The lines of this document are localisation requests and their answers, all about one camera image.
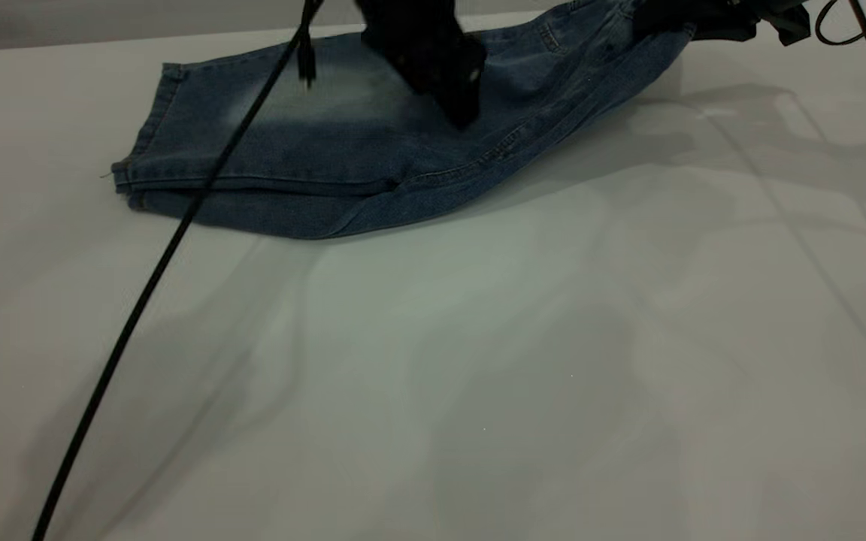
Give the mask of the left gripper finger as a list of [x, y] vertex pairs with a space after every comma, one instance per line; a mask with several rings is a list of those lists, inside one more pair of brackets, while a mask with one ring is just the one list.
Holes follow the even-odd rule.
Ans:
[[465, 33], [453, 1], [357, 1], [362, 41], [381, 55], [416, 95], [429, 95], [463, 130], [479, 114], [487, 51]]

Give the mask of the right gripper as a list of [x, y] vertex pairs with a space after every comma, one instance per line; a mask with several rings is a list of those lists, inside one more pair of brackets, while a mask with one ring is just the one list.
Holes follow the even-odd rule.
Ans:
[[783, 46], [812, 37], [805, 0], [759, 1], [757, 15], [733, 1], [643, 1], [633, 14], [639, 37], [694, 28], [694, 40], [752, 40], [760, 20], [769, 22]]

